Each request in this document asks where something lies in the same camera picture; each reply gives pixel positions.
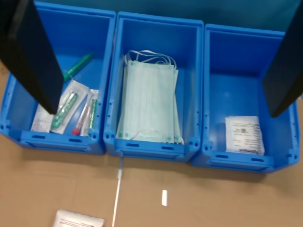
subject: brown cardboard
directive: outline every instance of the brown cardboard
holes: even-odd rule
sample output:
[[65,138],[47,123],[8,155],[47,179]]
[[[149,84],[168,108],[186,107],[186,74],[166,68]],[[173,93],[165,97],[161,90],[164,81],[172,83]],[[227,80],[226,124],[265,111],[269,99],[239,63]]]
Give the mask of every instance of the brown cardboard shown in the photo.
[[[0,64],[1,94],[6,74]],[[51,227],[59,209],[112,225],[119,158],[24,150],[3,136],[0,144],[1,227]],[[302,173],[302,162],[260,175],[125,158],[115,227],[298,227]]]
[[[0,63],[0,93],[7,70]],[[120,159],[22,149],[0,136],[0,226],[52,227],[57,210],[111,226]]]
[[[298,106],[303,128],[302,100]],[[302,174],[302,161],[261,175],[126,158],[115,226],[302,226]],[[166,207],[162,190],[168,190]]]

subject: white strip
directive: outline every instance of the white strip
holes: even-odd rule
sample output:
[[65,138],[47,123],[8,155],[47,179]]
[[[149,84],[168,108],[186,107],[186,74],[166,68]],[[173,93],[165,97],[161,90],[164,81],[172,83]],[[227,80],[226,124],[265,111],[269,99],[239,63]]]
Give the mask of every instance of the white strip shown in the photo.
[[167,190],[162,191],[162,205],[167,206]]
[[122,167],[123,167],[123,158],[121,158],[121,160],[120,160],[120,168],[119,168],[119,171],[118,171],[118,185],[117,185],[117,191],[116,191],[116,199],[115,199],[112,227],[115,226],[116,212],[117,212],[117,205],[118,205],[118,198],[119,198],[119,191],[120,191],[120,183],[121,183],[121,176],[122,176]]

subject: mask ear loop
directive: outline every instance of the mask ear loop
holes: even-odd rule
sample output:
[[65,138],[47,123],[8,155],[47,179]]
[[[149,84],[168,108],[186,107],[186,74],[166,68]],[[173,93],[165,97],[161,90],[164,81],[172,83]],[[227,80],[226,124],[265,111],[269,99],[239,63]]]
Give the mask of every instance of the mask ear loop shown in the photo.
[[163,62],[163,63],[165,63],[165,64],[167,64],[168,62],[167,62],[167,59],[166,58],[164,58],[164,57],[153,57],[153,58],[149,58],[149,59],[146,59],[146,60],[144,60],[144,61],[142,61],[141,63],[147,63],[147,62],[149,62],[149,61],[151,61],[151,60],[154,60],[154,59],[157,59],[157,58],[163,58],[164,60],[165,60],[165,62],[164,61],[161,61],[161,62]]
[[156,52],[153,52],[153,51],[149,51],[149,50],[143,50],[143,51],[139,51],[140,53],[142,52],[147,52],[147,53],[152,53],[152,54],[156,54],[156,55],[162,55],[162,56],[165,56],[167,58],[169,58],[169,61],[170,59],[174,62],[173,65],[175,66],[175,70],[177,69],[177,64],[176,64],[176,61],[175,59],[173,59],[172,57],[168,56],[168,55],[165,55],[165,54],[162,54],[162,53],[156,53]]
[[155,59],[155,58],[162,58],[166,63],[168,63],[168,60],[169,60],[169,63],[171,64],[171,61],[170,61],[170,58],[168,58],[168,60],[163,57],[163,55],[158,55],[155,57],[155,55],[151,55],[151,54],[144,54],[144,53],[140,53],[138,51],[134,51],[134,50],[129,50],[128,53],[126,55],[124,55],[124,62],[126,65],[128,65],[128,62],[131,61],[131,57],[130,57],[130,54],[129,52],[133,52],[133,53],[136,53],[137,54],[137,57],[136,57],[136,61],[138,61],[139,59],[139,55],[143,55],[143,56],[148,56],[148,57],[153,57],[153,58],[150,58],[150,59],[147,59],[147,60],[144,60],[142,61],[143,63],[146,62],[146,61],[151,61],[152,59]]
[[169,56],[167,56],[167,55],[164,55],[164,54],[161,54],[161,53],[155,53],[155,52],[152,52],[152,51],[148,51],[148,53],[151,53],[152,55],[150,55],[150,54],[145,54],[145,53],[142,53],[142,52],[144,52],[144,51],[138,51],[137,52],[137,60],[139,59],[139,54],[140,55],[143,55],[143,56],[151,56],[151,57],[157,57],[157,56],[161,56],[162,58],[164,58],[164,57],[166,57],[167,59],[168,59],[168,61],[169,61],[169,64],[171,65],[171,57],[169,57]]

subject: green plastic item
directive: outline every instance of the green plastic item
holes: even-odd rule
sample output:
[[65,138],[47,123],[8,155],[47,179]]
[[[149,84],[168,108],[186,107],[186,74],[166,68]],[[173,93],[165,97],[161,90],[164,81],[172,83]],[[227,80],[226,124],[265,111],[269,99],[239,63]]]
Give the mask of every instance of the green plastic item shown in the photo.
[[71,95],[66,100],[66,102],[63,104],[63,106],[60,108],[57,115],[54,117],[52,123],[53,128],[59,127],[59,125],[62,123],[68,112],[71,110],[72,106],[75,104],[77,98],[78,98],[78,94],[72,92]]
[[86,54],[80,61],[73,65],[73,67],[66,73],[63,74],[64,81],[68,81],[73,77],[77,72],[79,72],[85,65],[87,65],[92,58],[92,54]]
[[96,106],[97,106],[97,100],[93,99],[91,102],[91,111],[90,111],[90,115],[89,115],[89,128],[90,129],[92,129],[93,125],[94,125]]

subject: blue plastic bin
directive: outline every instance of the blue plastic bin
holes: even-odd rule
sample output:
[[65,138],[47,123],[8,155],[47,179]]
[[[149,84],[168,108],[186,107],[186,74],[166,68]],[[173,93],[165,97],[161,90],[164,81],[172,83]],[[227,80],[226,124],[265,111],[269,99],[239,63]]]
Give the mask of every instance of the blue plastic bin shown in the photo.
[[[299,161],[296,102],[271,118],[262,86],[283,36],[283,32],[205,26],[203,144],[192,160],[194,166],[271,173]],[[228,116],[259,117],[264,156],[225,152]]]
[[[120,12],[107,100],[103,139],[109,154],[187,162],[200,148],[203,29],[199,20]],[[177,62],[176,99],[185,144],[116,139],[120,118],[124,60],[129,50],[151,50]]]
[[94,127],[89,130],[89,137],[72,136],[84,100],[63,135],[30,131],[37,101],[10,74],[2,100],[0,133],[24,148],[103,154],[107,78],[116,14],[40,2],[36,7],[63,72],[85,54],[93,53],[92,61],[74,79],[91,89],[99,89]]

